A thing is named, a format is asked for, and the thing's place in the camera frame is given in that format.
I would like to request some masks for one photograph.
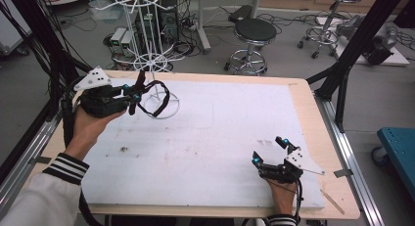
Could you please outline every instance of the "striped sleeve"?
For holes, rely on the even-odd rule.
[[[85,162],[60,153],[55,161],[43,170],[43,173],[53,175],[71,184],[80,185],[80,181],[88,168],[89,165]]]
[[[290,214],[274,214],[268,217],[271,226],[297,226],[296,219]]]

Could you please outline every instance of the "wooden table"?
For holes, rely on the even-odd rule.
[[[136,78],[137,73],[130,71],[107,71],[109,77]],[[324,176],[318,175],[320,191],[325,207],[322,209],[302,209],[300,216],[306,219],[356,219],[360,212],[353,193],[345,177],[337,178],[334,171],[342,169],[329,133],[317,108],[312,92],[303,79],[277,77],[250,77],[233,75],[157,73],[158,80],[207,81],[229,83],[255,83],[287,85],[302,128],[302,134],[311,157],[325,170]],[[42,156],[54,158],[64,150],[62,123],[52,136]],[[47,165],[38,163],[31,175],[40,172]],[[272,214],[272,208],[256,207],[212,207],[212,206],[150,206],[150,205],[112,205],[91,204],[97,214],[131,215],[174,215],[174,216],[211,216],[211,217],[250,217],[259,218]]]

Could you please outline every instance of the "black stool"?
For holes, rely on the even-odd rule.
[[[299,48],[303,47],[304,40],[313,40],[314,42],[319,43],[317,51],[315,51],[311,58],[316,59],[319,54],[319,50],[323,45],[331,45],[333,49],[330,51],[330,56],[334,57],[336,55],[336,49],[338,47],[339,38],[334,31],[329,30],[330,24],[332,23],[333,17],[336,14],[336,10],[338,9],[340,3],[356,3],[360,0],[335,0],[335,3],[330,7],[332,11],[327,17],[327,20],[324,22],[323,25],[313,26],[309,28],[305,34],[305,36],[300,40],[299,44],[297,45]]]
[[[259,19],[243,19],[235,24],[235,35],[248,43],[248,49],[236,51],[229,58],[225,70],[256,74],[267,71],[266,61],[254,47],[262,47],[274,41],[277,31],[274,25]]]

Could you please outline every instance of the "floor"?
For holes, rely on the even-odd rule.
[[[233,12],[235,7],[226,7]],[[110,68],[111,53],[103,44],[103,39],[114,33],[119,26],[126,26],[125,16],[119,20],[93,21],[87,2],[57,7],[55,12],[61,21],[68,23],[64,35],[80,56],[91,66]],[[303,15],[301,11],[260,10],[274,17],[291,20]],[[227,21],[223,9],[205,10],[206,20],[211,18],[210,26],[233,26]],[[261,50],[268,62],[268,72],[262,76],[308,78],[330,67],[335,58],[329,56],[329,50],[323,48],[317,59],[311,59],[316,45],[310,42],[303,49],[297,47],[300,38],[309,27],[306,23],[293,22],[290,25],[279,24],[282,32],[276,40]],[[415,35],[410,29],[404,32]],[[211,51],[187,57],[173,63],[175,72],[229,74],[224,70],[227,57],[238,49],[245,48],[233,34],[233,28],[206,28]],[[199,41],[197,34],[193,37]],[[415,52],[397,44],[396,49],[406,58],[415,59]],[[365,177],[367,185],[382,215],[385,225],[415,225],[415,204],[399,180],[391,165],[376,166],[371,160],[373,148],[381,145],[376,132],[385,126],[414,127],[415,115],[415,65],[410,61],[406,67],[384,67],[355,65],[350,73],[345,110],[345,130],[356,159]],[[4,161],[23,133],[45,105],[47,95],[46,74],[31,55],[12,54],[0,62],[0,146]],[[321,81],[311,84],[317,89]],[[333,104],[337,101],[337,92],[333,95]],[[188,218],[180,218],[180,225],[187,225]],[[329,220],[329,225],[368,225],[364,215],[356,220]],[[76,225],[85,225],[79,217]]]

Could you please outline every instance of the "human hand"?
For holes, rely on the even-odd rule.
[[[89,150],[97,143],[98,136],[105,130],[107,124],[124,113],[125,111],[98,118],[86,113],[82,107],[78,107],[75,115],[73,138],[64,153],[83,160]]]
[[[281,184],[275,180],[265,179],[271,187],[272,200],[277,214],[293,214],[293,202],[297,184]]]

